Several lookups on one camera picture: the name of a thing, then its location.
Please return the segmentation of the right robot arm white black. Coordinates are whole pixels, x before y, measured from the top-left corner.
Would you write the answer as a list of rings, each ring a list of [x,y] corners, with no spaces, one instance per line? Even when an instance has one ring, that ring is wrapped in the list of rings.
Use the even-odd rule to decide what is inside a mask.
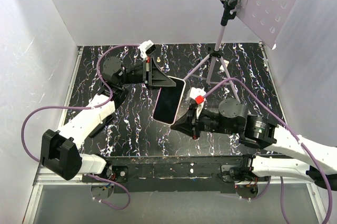
[[[275,119],[251,115],[246,105],[233,98],[221,101],[217,112],[192,100],[187,112],[171,129],[194,139],[198,139],[202,131],[238,135],[240,144],[246,147],[276,151],[286,156],[243,155],[238,166],[222,168],[221,176],[225,181],[244,182],[279,176],[299,178],[324,189],[336,190],[336,148],[293,136]]]

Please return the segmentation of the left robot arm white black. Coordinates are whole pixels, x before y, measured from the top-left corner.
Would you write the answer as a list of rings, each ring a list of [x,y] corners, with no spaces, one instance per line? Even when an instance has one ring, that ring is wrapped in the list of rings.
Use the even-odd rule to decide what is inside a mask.
[[[105,127],[123,103],[128,94],[125,84],[145,84],[149,89],[176,86],[150,57],[130,68],[125,68],[119,58],[108,57],[100,62],[100,74],[107,84],[101,86],[86,108],[56,131],[47,130],[42,137],[41,165],[65,180],[79,174],[94,174],[101,182],[111,178],[112,169],[106,158],[80,154],[80,148],[88,136]]]

